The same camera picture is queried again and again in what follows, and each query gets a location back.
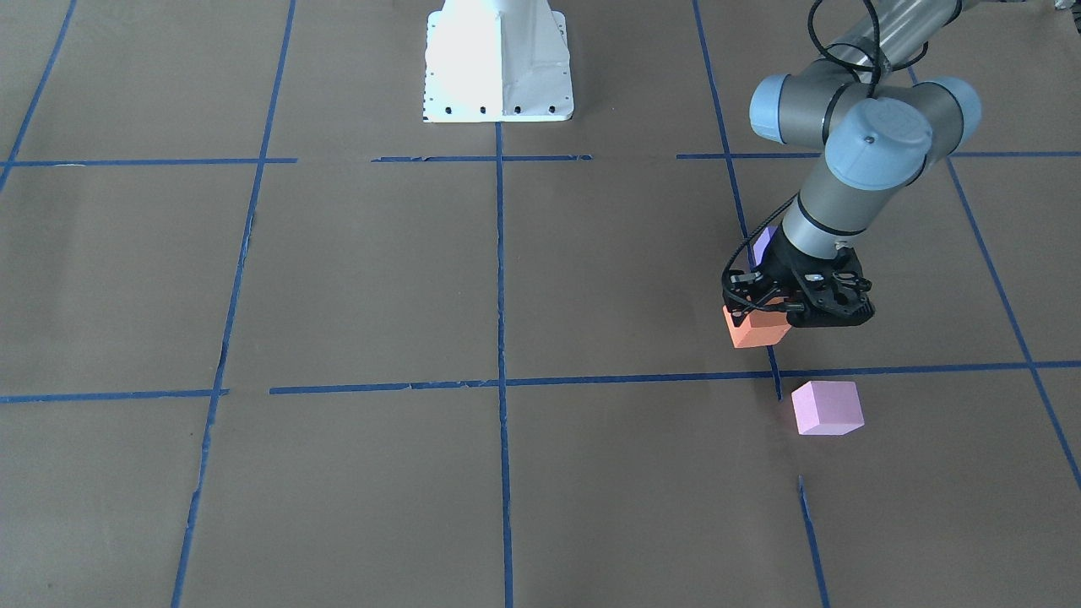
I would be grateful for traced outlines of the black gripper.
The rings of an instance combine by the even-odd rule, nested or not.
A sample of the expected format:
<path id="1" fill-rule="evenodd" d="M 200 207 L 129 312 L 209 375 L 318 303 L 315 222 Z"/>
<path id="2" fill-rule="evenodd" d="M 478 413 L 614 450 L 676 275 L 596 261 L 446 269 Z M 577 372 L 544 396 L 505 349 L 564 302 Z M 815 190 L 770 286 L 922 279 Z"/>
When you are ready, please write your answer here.
<path id="1" fill-rule="evenodd" d="M 795 328 L 840 328 L 867 323 L 876 314 L 869 296 L 872 282 L 862 273 L 853 247 L 835 251 L 835 257 L 810 257 L 777 227 L 759 266 L 734 269 L 738 257 L 740 250 L 722 274 L 730 317 L 786 312 L 787 323 Z"/>

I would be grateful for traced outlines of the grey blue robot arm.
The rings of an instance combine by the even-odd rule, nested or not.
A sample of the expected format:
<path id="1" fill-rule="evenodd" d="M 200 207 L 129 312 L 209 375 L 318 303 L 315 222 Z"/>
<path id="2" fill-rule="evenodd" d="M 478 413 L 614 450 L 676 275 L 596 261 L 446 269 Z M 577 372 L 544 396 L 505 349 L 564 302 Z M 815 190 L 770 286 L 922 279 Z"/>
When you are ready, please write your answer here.
<path id="1" fill-rule="evenodd" d="M 896 193 L 961 149 L 983 122 L 983 101 L 962 79 L 888 85 L 888 77 L 921 61 L 930 39 L 972 1 L 864 6 L 866 18 L 825 45 L 814 28 L 814 3 L 808 38 L 818 57 L 803 72 L 765 78 L 750 101 L 755 134 L 815 149 L 820 158 L 795 196 L 740 244 L 748 250 L 772 228 L 752 268 L 725 266 L 722 292 L 734 327 L 765 315 L 795 328 L 869 322 L 872 282 L 855 244 Z"/>

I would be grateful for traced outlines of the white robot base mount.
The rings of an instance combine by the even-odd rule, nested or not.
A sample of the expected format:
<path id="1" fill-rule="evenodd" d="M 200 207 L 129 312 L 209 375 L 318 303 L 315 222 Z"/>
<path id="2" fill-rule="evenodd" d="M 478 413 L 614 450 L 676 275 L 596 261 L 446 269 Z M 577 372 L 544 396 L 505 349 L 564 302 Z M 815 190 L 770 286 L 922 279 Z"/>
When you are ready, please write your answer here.
<path id="1" fill-rule="evenodd" d="M 422 121 L 568 121 L 568 19 L 547 1 L 445 1 L 427 16 Z"/>

